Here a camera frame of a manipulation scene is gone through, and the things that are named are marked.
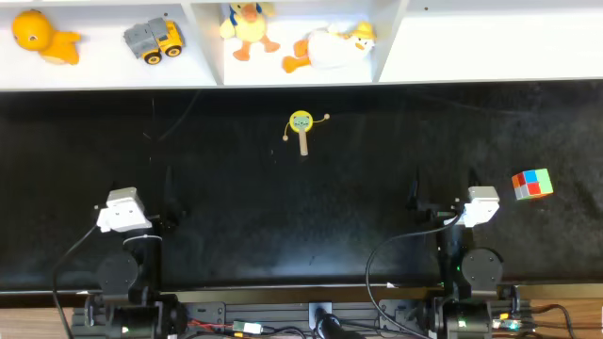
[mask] yellow and gray toy truck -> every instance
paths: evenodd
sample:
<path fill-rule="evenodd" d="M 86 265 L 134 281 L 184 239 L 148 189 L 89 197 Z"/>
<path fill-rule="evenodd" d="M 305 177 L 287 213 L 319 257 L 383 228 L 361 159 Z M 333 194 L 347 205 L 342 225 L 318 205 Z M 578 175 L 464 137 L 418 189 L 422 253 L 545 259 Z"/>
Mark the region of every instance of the yellow and gray toy truck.
<path fill-rule="evenodd" d="M 176 23 L 163 18 L 152 19 L 148 24 L 136 24 L 123 33 L 123 38 L 136 58 L 142 57 L 149 65 L 161 61 L 159 51 L 168 57 L 178 57 L 185 46 Z"/>

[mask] black tabletop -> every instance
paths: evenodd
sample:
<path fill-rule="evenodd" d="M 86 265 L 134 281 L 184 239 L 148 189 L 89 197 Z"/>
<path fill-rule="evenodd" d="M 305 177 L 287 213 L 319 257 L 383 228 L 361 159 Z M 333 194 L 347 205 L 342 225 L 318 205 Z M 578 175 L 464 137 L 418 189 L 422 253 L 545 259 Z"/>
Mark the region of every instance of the black tabletop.
<path fill-rule="evenodd" d="M 404 207 L 417 169 L 435 202 L 465 196 L 471 169 L 496 187 L 500 209 L 474 236 L 502 255 L 505 281 L 600 281 L 601 84 L 213 89 L 185 116 L 195 91 L 2 94 L 0 290 L 50 289 L 91 207 L 136 186 L 156 210 L 166 167 L 189 213 L 164 237 L 164 289 L 361 283 L 374 246 L 417 229 Z M 331 115 L 307 157 L 282 139 L 299 109 Z M 512 176 L 542 168 L 555 192 L 517 202 Z M 121 243 L 97 233 L 61 288 L 94 288 Z M 374 281 L 438 283 L 435 254 L 432 236 L 392 244 Z"/>

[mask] orange plush toy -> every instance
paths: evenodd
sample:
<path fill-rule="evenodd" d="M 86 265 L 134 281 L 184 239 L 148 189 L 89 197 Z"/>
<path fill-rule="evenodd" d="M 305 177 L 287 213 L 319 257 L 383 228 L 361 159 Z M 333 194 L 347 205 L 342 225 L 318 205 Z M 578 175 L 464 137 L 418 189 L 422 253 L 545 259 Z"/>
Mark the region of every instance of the orange plush toy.
<path fill-rule="evenodd" d="M 81 36 L 72 32 L 56 31 L 48 19 L 37 10 L 25 11 L 12 23 L 12 34 L 19 46 L 27 51 L 36 51 L 48 62 L 76 65 L 79 54 L 75 42 Z"/>

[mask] colorful cube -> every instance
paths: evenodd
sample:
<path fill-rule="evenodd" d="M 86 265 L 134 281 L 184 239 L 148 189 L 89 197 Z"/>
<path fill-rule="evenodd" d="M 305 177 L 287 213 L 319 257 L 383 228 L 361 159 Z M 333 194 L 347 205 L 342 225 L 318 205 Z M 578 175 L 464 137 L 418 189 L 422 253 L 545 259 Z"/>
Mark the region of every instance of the colorful cube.
<path fill-rule="evenodd" d="M 513 177 L 513 188 L 518 200 L 544 197 L 553 193 L 548 170 L 526 170 Z"/>

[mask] white duck plush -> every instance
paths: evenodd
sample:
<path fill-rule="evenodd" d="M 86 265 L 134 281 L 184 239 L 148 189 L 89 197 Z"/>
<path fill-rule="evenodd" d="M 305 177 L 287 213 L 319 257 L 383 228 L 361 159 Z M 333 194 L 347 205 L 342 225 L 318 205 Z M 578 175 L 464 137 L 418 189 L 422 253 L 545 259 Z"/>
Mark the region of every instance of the white duck plush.
<path fill-rule="evenodd" d="M 283 69 L 293 73 L 299 67 L 312 65 L 318 69 L 345 66 L 365 58 L 375 46 L 375 35 L 369 23 L 361 22 L 350 34 L 327 29 L 315 30 L 307 40 L 295 43 L 295 57 L 283 59 Z"/>

